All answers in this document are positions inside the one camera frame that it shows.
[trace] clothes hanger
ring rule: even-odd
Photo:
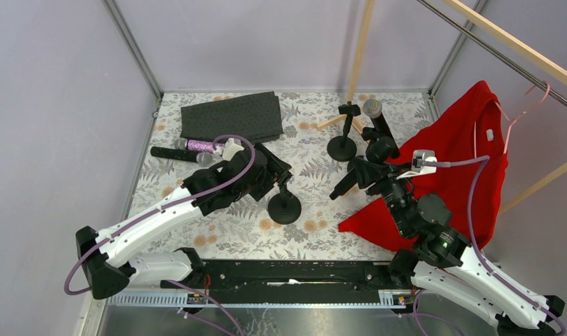
[[[522,111],[519,115],[517,115],[513,119],[508,118],[508,115],[506,114],[506,112],[504,112],[504,110],[502,109],[502,106],[500,106],[500,103],[495,101],[496,106],[498,107],[498,109],[500,110],[500,112],[502,113],[504,118],[507,121],[510,121],[510,125],[508,125],[508,132],[506,133],[506,140],[504,141],[504,152],[503,152],[503,154],[506,154],[506,151],[508,150],[508,141],[510,140],[510,131],[512,130],[512,126],[522,116],[524,116],[525,114],[527,114],[527,113],[531,112],[532,110],[538,108],[539,105],[543,104],[543,102],[545,101],[545,98],[547,98],[548,94],[550,93],[552,86],[548,82],[544,82],[544,83],[545,83],[545,86],[547,86],[547,89],[545,90],[545,94],[543,95],[541,100],[538,103],[536,103],[535,105],[532,105],[530,108],[526,109],[525,111]],[[536,87],[537,87],[537,85],[533,85],[530,89],[527,90],[527,92],[525,92],[525,95],[528,95]],[[477,123],[474,123],[473,127],[474,127],[474,129],[473,129],[473,155],[476,158],[477,157]]]

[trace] robotic arm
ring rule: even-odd
[[[254,146],[255,158],[250,169],[229,186],[208,195],[190,199],[191,195],[214,189],[236,177],[251,160],[249,149],[229,141],[223,151],[224,161],[207,169],[197,170],[185,179],[180,188],[133,218],[96,231],[86,226],[76,233],[78,257],[93,246],[103,243],[83,262],[82,268],[95,299],[108,298],[127,285],[159,284],[161,280],[182,281],[193,276],[201,261],[192,248],[172,253],[140,253],[139,251],[173,230],[201,216],[224,209],[245,195],[255,200],[263,198],[275,183],[284,194],[291,178],[291,166],[281,161],[261,143]],[[136,222],[128,230],[119,231]]]
[[[399,250],[389,265],[395,281],[446,297],[496,327],[500,336],[555,335],[547,325],[552,319],[544,311],[560,317],[564,301],[534,293],[489,261],[480,260],[469,240],[450,226],[452,214],[436,194],[414,199],[410,178],[435,172],[435,167],[424,164],[436,161],[434,152],[416,150],[412,162],[395,165],[385,162],[393,147],[392,140],[384,137],[371,142],[366,158],[350,162],[353,168],[330,198],[334,200],[357,183],[360,189],[367,188],[368,195],[381,195],[401,237],[417,238],[413,251]]]

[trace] wooden clothes rack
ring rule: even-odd
[[[434,7],[434,5],[430,4],[427,0],[417,0],[420,4],[423,4],[427,9],[432,11],[434,14],[438,15],[444,21],[449,23],[454,28],[458,29],[464,36],[469,38],[471,41],[475,42],[477,45],[485,49],[494,57],[498,58],[501,62],[509,66],[511,69],[516,71],[521,76],[525,77],[528,81],[532,84],[537,86],[538,88],[546,91],[547,86],[545,82],[538,77],[534,76],[532,73],[527,71],[522,66],[518,65],[516,62],[512,61],[510,58],[506,57],[503,53],[497,51],[494,47],[489,45],[486,41],[480,39],[478,36],[474,35],[470,30],[466,29],[464,26],[459,24],[457,21],[450,18],[448,15],[444,14],[441,10]],[[459,0],[442,0],[448,6],[453,8],[458,13],[462,14],[465,18],[471,21],[473,24],[477,25],[480,29],[483,29],[488,34],[492,35],[502,43],[504,43],[509,48],[513,49],[522,57],[526,58],[530,62],[534,63],[537,67],[548,73],[549,75],[556,78],[562,84],[567,86],[567,70],[559,66],[558,64],[554,63],[552,60],[548,59],[547,57],[541,55],[536,50],[532,49],[525,43],[521,42],[519,39],[515,38],[513,35],[507,33],[504,29],[501,29],[498,25],[494,24],[492,21],[488,20],[481,14],[475,12],[473,9],[469,8],[465,4],[461,3]],[[356,85],[358,82],[358,78],[360,76],[360,68],[362,64],[362,57],[364,54],[366,39],[368,37],[368,29],[370,28],[370,21],[372,19],[372,12],[374,10],[375,0],[367,0],[366,5],[364,7],[364,13],[362,15],[362,22],[360,24],[360,33],[358,35],[358,42],[356,45],[356,51],[353,57],[353,66],[351,70],[351,78],[349,82],[349,88],[346,94],[346,101],[350,102],[354,98],[354,93],[356,90]],[[548,94],[553,97],[555,100],[563,104],[567,107],[567,98],[559,94],[555,90],[550,90]],[[340,121],[345,118],[345,115],[337,115],[321,124],[317,125],[318,130],[322,130],[337,121]],[[356,118],[353,119],[352,123],[353,127],[359,132],[362,132],[364,125],[357,120]],[[562,174],[567,172],[567,162],[561,165],[559,168],[555,169],[546,177],[539,180],[537,183],[532,185],[530,188],[522,192],[520,195],[516,196],[511,201],[507,202],[500,208],[500,213],[511,209],[516,204],[520,203],[522,200],[526,199],[528,196],[532,195],[542,187],[546,186],[548,183],[557,179]]]

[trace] floral tablecloth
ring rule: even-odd
[[[181,106],[229,99],[243,95],[167,93],[143,162],[130,215],[143,211],[168,195],[182,180],[201,168],[198,164],[160,159],[149,154],[151,146],[173,148],[181,133]],[[169,232],[145,248],[147,252],[169,252],[188,246],[202,258],[390,260],[394,253],[352,233],[340,233],[337,225],[374,200],[354,186],[345,196],[329,199],[333,186],[346,174],[347,163],[332,160],[328,141],[341,134],[342,122],[323,131],[316,124],[337,115],[343,95],[337,93],[277,93],[284,135],[265,143],[275,155],[292,165],[290,191],[302,203],[302,215],[293,224],[280,225],[267,215],[274,188],[255,202],[245,196],[230,208],[216,211]],[[357,94],[361,106],[368,98],[383,104],[383,112],[399,144],[431,123],[424,97],[417,92]],[[371,125],[365,115],[359,117]],[[350,137],[363,155],[366,143],[352,130]]]

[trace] white wall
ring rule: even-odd
[[[75,231],[120,220],[154,100],[100,1],[0,1],[0,335],[73,332]]]
[[[567,0],[492,1],[485,15],[567,69]],[[567,89],[555,79],[480,29],[475,32],[567,96]],[[437,95],[440,110],[479,80],[488,82],[511,116],[534,104],[543,93],[535,89],[525,97],[531,84],[469,41]],[[567,108],[548,98],[523,117],[513,128],[508,157],[503,203],[567,161]],[[567,304],[567,173],[499,216],[487,251],[523,284],[540,293],[556,294]],[[567,306],[564,318],[567,322]]]
[[[118,4],[164,90],[331,90],[348,85],[365,1]],[[358,88],[427,88],[457,36],[415,0],[378,0]]]

